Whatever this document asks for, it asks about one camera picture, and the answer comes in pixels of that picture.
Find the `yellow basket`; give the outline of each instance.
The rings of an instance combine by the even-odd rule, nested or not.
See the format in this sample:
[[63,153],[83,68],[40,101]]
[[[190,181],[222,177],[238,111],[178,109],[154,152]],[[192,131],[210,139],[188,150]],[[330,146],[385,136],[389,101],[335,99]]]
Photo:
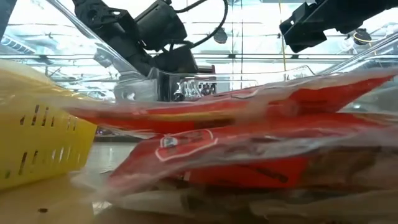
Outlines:
[[27,65],[0,60],[0,190],[82,168],[96,126],[44,105],[71,94]]

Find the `red packaged food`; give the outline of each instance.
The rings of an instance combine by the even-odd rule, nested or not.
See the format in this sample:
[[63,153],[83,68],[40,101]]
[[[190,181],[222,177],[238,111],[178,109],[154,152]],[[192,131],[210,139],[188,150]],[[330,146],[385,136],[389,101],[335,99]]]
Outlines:
[[[172,176],[205,185],[298,187],[312,161],[333,146],[395,144],[393,132],[384,132],[393,127],[395,119],[327,113],[170,134],[140,142],[108,184],[135,190]],[[355,158],[357,153],[361,151],[347,155]]]
[[102,103],[59,100],[71,114],[105,128],[179,133],[259,119],[337,112],[391,79],[397,70],[366,70],[307,77],[181,103]]

